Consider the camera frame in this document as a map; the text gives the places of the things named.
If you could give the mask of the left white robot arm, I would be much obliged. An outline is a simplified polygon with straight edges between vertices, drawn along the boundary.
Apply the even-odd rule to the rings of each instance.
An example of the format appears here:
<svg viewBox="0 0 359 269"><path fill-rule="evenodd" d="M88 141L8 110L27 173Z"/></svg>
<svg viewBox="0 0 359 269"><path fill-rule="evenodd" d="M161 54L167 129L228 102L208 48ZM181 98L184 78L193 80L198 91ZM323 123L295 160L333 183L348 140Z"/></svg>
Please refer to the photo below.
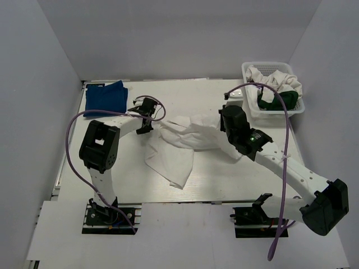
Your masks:
<svg viewBox="0 0 359 269"><path fill-rule="evenodd" d="M111 175L119 139L133 131L138 135L152 131L152 116L159 105L158 101L148 96L141 96L135 101L140 104L129 109L133 116L118 116L105 122L92 120L79 151L79 158L88 169L92 185L96 188L94 198L89 201L90 206L107 224L114 223L119 212Z"/></svg>

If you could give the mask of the white t shirt red logo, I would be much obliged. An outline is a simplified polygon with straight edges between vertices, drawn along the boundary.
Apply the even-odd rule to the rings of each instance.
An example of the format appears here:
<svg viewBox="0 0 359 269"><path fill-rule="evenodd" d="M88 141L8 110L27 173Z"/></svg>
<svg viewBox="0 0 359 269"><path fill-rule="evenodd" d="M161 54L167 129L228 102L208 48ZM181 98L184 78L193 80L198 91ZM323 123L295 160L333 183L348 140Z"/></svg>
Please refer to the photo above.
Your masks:
<svg viewBox="0 0 359 269"><path fill-rule="evenodd" d="M183 189L192 172L194 153L217 149L235 161L242 157L220 130L219 115L176 116L153 130L144 161L170 186Z"/></svg>

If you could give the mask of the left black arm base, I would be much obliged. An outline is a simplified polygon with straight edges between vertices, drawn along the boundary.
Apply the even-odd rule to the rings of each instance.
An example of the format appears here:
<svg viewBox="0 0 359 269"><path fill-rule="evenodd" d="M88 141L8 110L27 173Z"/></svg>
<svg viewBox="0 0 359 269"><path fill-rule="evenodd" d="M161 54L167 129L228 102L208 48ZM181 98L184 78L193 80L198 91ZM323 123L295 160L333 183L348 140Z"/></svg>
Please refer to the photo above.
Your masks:
<svg viewBox="0 0 359 269"><path fill-rule="evenodd" d="M97 205L92 198L89 199L82 234L135 235L141 221L142 204L120 203L117 206L126 217L112 208Z"/></svg>

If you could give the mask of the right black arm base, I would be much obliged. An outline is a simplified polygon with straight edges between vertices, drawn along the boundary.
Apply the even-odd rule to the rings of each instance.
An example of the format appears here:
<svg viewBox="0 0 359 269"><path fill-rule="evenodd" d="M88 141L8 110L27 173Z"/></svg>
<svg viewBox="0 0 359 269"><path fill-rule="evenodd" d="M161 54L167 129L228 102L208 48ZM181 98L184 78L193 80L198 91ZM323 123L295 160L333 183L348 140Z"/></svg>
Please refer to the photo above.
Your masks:
<svg viewBox="0 0 359 269"><path fill-rule="evenodd" d="M234 207L230 218L237 239L275 238L278 218L261 217L252 207Z"/></svg>

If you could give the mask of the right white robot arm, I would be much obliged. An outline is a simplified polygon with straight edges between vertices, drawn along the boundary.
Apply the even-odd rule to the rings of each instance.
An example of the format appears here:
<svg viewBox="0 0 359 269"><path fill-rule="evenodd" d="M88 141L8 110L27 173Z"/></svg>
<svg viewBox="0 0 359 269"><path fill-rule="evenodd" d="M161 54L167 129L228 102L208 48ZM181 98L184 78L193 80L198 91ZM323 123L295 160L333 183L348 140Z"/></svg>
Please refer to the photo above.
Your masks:
<svg viewBox="0 0 359 269"><path fill-rule="evenodd" d="M284 200L283 218L304 223L325 236L349 211L348 187L340 179L329 181L292 157L285 157L270 136L250 127L246 113L237 105L220 111L220 129L243 156L281 177L299 195Z"/></svg>

